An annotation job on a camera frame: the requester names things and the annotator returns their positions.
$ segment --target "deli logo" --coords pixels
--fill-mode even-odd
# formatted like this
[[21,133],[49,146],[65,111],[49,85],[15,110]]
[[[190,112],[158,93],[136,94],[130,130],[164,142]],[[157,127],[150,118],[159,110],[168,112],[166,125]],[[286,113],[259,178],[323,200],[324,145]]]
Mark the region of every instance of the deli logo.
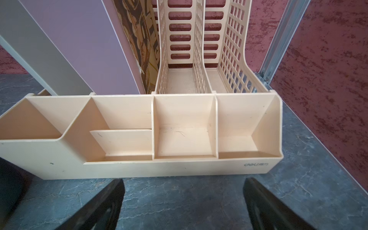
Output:
[[249,163],[245,164],[244,166],[266,166],[268,163]]

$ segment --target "beige plastic file rack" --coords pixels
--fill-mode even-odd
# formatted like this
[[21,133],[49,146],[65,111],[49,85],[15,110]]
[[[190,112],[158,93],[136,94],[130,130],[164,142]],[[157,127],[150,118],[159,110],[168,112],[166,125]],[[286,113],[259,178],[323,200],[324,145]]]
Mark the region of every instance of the beige plastic file rack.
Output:
[[[161,64],[155,92],[29,94],[0,117],[0,157],[43,179],[250,174],[274,167],[283,158],[282,100],[257,81],[244,52],[231,66],[227,65],[235,51],[231,57],[221,57],[226,72],[221,64],[214,71],[226,92],[235,84],[239,88],[241,80],[240,89],[247,93],[213,89],[214,71],[204,68],[205,3],[201,0],[192,6],[197,45],[193,68],[169,69],[165,2],[158,2]],[[244,11],[248,18],[250,3],[227,4],[229,12],[232,5],[248,7]],[[224,40],[229,37],[230,33],[224,34]],[[229,50],[226,45],[220,53]],[[244,44],[238,50],[244,50]],[[226,86],[228,79],[233,87]]]

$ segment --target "maroon wall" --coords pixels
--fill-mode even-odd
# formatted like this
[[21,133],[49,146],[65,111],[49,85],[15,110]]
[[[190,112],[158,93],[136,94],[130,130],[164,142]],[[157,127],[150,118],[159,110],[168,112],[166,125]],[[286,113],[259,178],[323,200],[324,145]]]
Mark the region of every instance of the maroon wall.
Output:
[[261,68],[287,2],[288,0],[252,1],[247,40],[245,42],[245,60],[254,72],[259,72]]
[[28,72],[0,46],[0,74],[27,74]]
[[368,190],[368,1],[312,0],[271,87]]

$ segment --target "organizer compartment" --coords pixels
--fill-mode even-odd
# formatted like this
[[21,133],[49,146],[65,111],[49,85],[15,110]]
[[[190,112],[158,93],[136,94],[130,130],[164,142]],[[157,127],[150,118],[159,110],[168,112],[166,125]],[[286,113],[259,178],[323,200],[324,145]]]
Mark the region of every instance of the organizer compartment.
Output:
[[277,94],[219,94],[217,100],[219,159],[281,157],[282,104]]
[[[169,7],[169,3],[158,0],[158,25],[160,33],[160,67],[156,82],[156,93],[211,93],[208,76],[204,66],[204,0],[196,0],[189,8]],[[191,19],[171,20],[170,12],[190,12]],[[173,23],[187,23],[189,31],[172,31]],[[172,36],[188,36],[189,41],[176,41]],[[172,46],[187,45],[189,50],[172,50]],[[169,69],[169,64],[192,64],[188,69]]]
[[87,103],[87,97],[24,98],[0,119],[0,141],[58,139]]
[[216,157],[214,95],[155,96],[155,159]]
[[75,125],[93,143],[88,162],[152,160],[152,101],[146,96],[92,96]]

